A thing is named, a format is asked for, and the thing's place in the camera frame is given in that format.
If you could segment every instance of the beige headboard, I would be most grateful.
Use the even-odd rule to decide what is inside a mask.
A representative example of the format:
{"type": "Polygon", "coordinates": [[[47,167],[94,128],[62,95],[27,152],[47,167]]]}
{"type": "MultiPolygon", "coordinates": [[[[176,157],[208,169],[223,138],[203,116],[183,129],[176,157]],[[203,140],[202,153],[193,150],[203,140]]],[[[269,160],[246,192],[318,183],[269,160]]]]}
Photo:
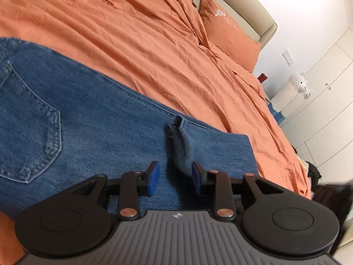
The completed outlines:
{"type": "MultiPolygon", "coordinates": [[[[200,0],[193,0],[199,6],[200,0]]],[[[215,0],[247,35],[262,47],[272,38],[277,25],[259,0],[215,0]]]]}

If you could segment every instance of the white wardrobe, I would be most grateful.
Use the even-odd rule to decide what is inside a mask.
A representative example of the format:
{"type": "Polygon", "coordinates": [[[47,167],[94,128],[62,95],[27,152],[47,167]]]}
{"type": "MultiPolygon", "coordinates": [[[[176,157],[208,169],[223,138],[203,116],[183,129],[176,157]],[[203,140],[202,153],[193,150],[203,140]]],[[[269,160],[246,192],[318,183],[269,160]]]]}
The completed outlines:
{"type": "Polygon", "coordinates": [[[353,31],[305,74],[312,96],[282,124],[298,155],[315,164],[321,183],[353,179],[353,31]]]}

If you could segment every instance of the blue denim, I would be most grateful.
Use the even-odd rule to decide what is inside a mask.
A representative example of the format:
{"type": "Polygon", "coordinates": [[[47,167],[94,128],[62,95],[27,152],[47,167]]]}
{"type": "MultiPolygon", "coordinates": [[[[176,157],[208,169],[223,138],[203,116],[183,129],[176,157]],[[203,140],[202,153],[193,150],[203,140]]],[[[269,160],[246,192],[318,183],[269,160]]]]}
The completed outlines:
{"type": "Polygon", "coordinates": [[[269,103],[268,109],[270,110],[270,113],[272,114],[272,116],[275,118],[277,124],[280,124],[282,121],[284,121],[285,117],[282,115],[281,112],[276,112],[273,109],[273,106],[271,103],[269,103]]]}
{"type": "MultiPolygon", "coordinates": [[[[95,174],[119,178],[153,160],[160,179],[152,197],[140,198],[142,212],[207,208],[209,199],[195,195],[173,162],[180,143],[207,170],[257,173],[246,136],[222,133],[45,47],[0,38],[0,210],[10,217],[95,174]],[[188,138],[176,140],[176,131],[188,138]]],[[[179,159],[183,172],[192,158],[179,159]]]]}

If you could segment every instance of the orange pillow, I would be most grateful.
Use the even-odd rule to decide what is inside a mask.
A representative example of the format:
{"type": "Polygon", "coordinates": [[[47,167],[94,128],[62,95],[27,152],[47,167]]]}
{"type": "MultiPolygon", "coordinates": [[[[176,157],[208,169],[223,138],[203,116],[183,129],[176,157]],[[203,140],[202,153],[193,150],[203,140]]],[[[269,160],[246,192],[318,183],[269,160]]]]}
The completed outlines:
{"type": "Polygon", "coordinates": [[[202,0],[200,16],[208,40],[234,62],[253,72],[261,44],[254,42],[234,19],[214,0],[202,0]]]}

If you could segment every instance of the light switch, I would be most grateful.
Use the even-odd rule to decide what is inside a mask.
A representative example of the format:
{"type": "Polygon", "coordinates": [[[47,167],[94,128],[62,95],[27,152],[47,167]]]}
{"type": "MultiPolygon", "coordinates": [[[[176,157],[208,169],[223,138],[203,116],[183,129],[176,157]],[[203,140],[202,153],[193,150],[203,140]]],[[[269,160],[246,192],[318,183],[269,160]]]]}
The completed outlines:
{"type": "Polygon", "coordinates": [[[285,60],[287,61],[289,66],[294,64],[294,60],[287,49],[282,53],[282,55],[283,55],[283,57],[285,57],[285,60]]]}

